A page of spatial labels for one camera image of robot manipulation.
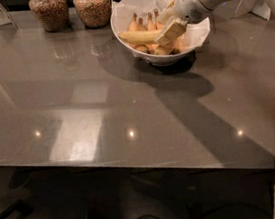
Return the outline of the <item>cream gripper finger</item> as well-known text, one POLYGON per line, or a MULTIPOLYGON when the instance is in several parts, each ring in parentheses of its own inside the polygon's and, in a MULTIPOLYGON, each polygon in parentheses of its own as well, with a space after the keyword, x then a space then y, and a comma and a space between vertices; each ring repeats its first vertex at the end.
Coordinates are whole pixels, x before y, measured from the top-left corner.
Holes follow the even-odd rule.
POLYGON ((161 24, 165 24, 171 16, 175 15, 175 5, 176 0, 171 0, 165 9, 158 15, 157 21, 161 24))
POLYGON ((169 44, 183 35, 186 31, 188 22, 180 17, 171 19, 160 31, 156 42, 161 45, 169 44))

